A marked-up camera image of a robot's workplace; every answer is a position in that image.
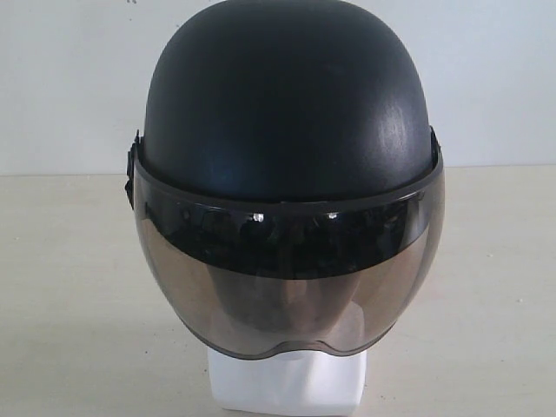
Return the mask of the black helmet with tinted visor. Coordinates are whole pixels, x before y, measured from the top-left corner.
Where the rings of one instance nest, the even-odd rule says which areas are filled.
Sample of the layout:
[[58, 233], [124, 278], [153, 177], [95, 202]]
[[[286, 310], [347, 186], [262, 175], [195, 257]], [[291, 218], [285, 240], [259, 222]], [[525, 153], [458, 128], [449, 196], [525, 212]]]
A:
[[224, 1], [152, 76], [126, 192], [188, 330], [241, 360], [358, 354], [424, 281], [444, 166], [418, 72], [343, 1]]

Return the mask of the white mannequin head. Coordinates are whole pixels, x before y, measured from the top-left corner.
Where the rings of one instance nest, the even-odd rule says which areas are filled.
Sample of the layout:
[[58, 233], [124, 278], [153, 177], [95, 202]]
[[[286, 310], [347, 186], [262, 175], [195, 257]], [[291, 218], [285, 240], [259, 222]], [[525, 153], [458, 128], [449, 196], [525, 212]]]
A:
[[230, 385], [271, 387], [336, 386], [365, 379], [367, 354], [333, 356], [317, 351], [294, 351], [263, 360], [239, 360], [208, 351], [210, 378]]

